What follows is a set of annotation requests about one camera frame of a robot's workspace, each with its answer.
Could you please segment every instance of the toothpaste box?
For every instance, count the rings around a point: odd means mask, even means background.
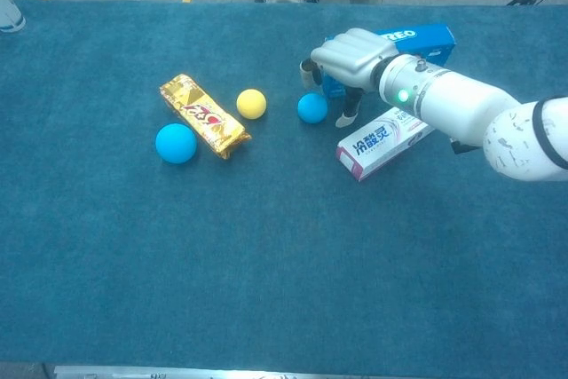
[[[375,31],[379,36],[391,40],[401,53],[420,55],[431,64],[443,67],[455,46],[454,35],[446,24],[390,28]],[[345,96],[345,88],[333,77],[322,76],[321,89],[330,98]]]
[[[394,107],[339,141],[335,156],[358,181],[362,181],[433,130]]]

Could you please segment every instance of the blue ball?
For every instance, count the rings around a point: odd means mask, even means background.
[[[308,92],[298,101],[298,115],[306,123],[319,123],[327,116],[327,100],[317,92]]]
[[[156,135],[156,151],[166,162],[185,163],[193,157],[196,149],[195,135],[183,124],[168,124]]]

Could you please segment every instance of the oreo logo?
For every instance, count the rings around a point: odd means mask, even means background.
[[[385,39],[389,39],[392,42],[397,42],[402,39],[407,39],[409,37],[416,37],[416,32],[413,30],[405,31],[395,31],[394,33],[387,33],[386,35],[381,35]]]

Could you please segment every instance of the white box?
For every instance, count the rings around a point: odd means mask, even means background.
[[[361,181],[434,130],[399,108],[391,108],[337,144],[335,156]]]

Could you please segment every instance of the blue box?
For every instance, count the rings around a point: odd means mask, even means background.
[[[443,67],[455,46],[454,35],[446,24],[437,23],[428,26],[390,28],[375,31],[397,46],[401,53],[420,55],[428,62]],[[323,93],[330,98],[345,96],[345,88],[333,77],[325,73],[321,77]]]

